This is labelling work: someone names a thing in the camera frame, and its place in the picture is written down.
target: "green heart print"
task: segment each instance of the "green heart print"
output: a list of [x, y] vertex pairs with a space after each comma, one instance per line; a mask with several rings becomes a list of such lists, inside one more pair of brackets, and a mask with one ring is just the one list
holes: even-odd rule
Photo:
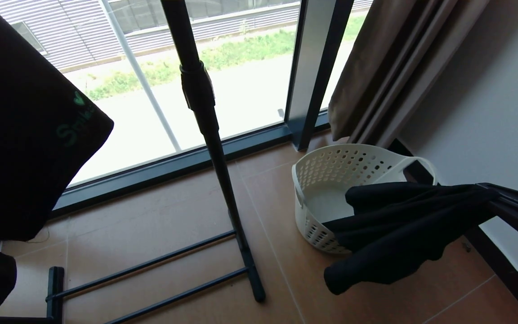
[[81, 98], [79, 92], [76, 91], [76, 97], [73, 98], [73, 102], [78, 105], [85, 105], [85, 102], [83, 101], [83, 98]]

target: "clothes rack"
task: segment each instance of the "clothes rack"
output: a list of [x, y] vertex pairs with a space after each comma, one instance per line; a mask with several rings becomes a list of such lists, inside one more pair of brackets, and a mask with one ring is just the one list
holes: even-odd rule
[[129, 269], [119, 271], [112, 275], [108, 275], [107, 277], [97, 279], [68, 290], [64, 290], [63, 287], [63, 267], [51, 267], [49, 270], [48, 296], [45, 298], [45, 301], [47, 302], [47, 316], [44, 318], [0, 317], [0, 324], [62, 324], [63, 298], [91, 289], [114, 279], [121, 278], [124, 275], [135, 273], [146, 267], [170, 260], [171, 258], [184, 256], [193, 250], [205, 248], [214, 242], [224, 240], [226, 238], [235, 238], [237, 240], [239, 251], [243, 258], [243, 268], [204, 283], [203, 285], [193, 289], [189, 289], [183, 293], [175, 295], [174, 297], [162, 300], [159, 303], [111, 320], [107, 322], [107, 324], [119, 324], [127, 322], [128, 320], [133, 320], [139, 316], [157, 310], [158, 308], [178, 302], [179, 300], [185, 299], [191, 295], [195, 295], [196, 293], [244, 274], [247, 274], [255, 300], [260, 303], [265, 300], [265, 290], [261, 284], [261, 279], [259, 278], [257, 267], [255, 267], [255, 261], [253, 261], [253, 256], [251, 255], [251, 250], [239, 218], [239, 211], [237, 209], [237, 203], [233, 193], [231, 179], [229, 177], [228, 166], [223, 153], [221, 138], [219, 136], [219, 123], [214, 110], [215, 101], [213, 87], [204, 64], [200, 61], [199, 54], [197, 53], [187, 6], [184, 0], [162, 0], [161, 3], [163, 5], [165, 16], [167, 17], [169, 31], [171, 32], [171, 36], [175, 43], [175, 49], [179, 54], [179, 61], [181, 63], [179, 68], [181, 70], [183, 94], [185, 95], [185, 100], [187, 101], [189, 109], [191, 109], [195, 115], [199, 130], [207, 144], [210, 159], [213, 163], [214, 170], [217, 174], [217, 178], [228, 207], [228, 217], [231, 219], [233, 230], [229, 230], [228, 232], [197, 242], [196, 244], [187, 246], [181, 250], [171, 252], [134, 267], [130, 267]]

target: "curtain fold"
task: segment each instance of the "curtain fold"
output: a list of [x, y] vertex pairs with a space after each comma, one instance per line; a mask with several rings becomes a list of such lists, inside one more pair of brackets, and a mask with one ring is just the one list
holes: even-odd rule
[[374, 0], [329, 103], [333, 140], [388, 146], [488, 0]]

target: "black garment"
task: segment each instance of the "black garment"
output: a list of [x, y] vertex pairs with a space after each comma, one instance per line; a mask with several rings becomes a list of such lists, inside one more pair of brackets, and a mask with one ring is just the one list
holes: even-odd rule
[[329, 221], [339, 244], [353, 254], [325, 269], [338, 295], [360, 281], [390, 284], [411, 275], [445, 246], [493, 215], [485, 203], [498, 197], [474, 185], [428, 186], [410, 182], [352, 187], [345, 198], [355, 216]]
[[[0, 240], [30, 240], [113, 121], [0, 16]], [[0, 303], [15, 264], [0, 254]]]

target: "tiled floor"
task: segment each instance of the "tiled floor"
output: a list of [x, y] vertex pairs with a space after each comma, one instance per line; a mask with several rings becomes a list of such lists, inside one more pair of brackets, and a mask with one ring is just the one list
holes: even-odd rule
[[[311, 146], [329, 144], [328, 136]], [[140, 323], [518, 323], [518, 303], [473, 250], [450, 244], [441, 260], [393, 285], [360, 283], [329, 293], [333, 262], [295, 226], [290, 167], [303, 153], [290, 144], [230, 164], [243, 226], [267, 292], [255, 303], [244, 277], [137, 320]], [[47, 271], [66, 269], [76, 287], [231, 229], [213, 170], [134, 193], [50, 224], [33, 240], [7, 242], [16, 289], [0, 316], [44, 316]], [[66, 301], [66, 324], [100, 324], [149, 306], [242, 266], [227, 240]]]

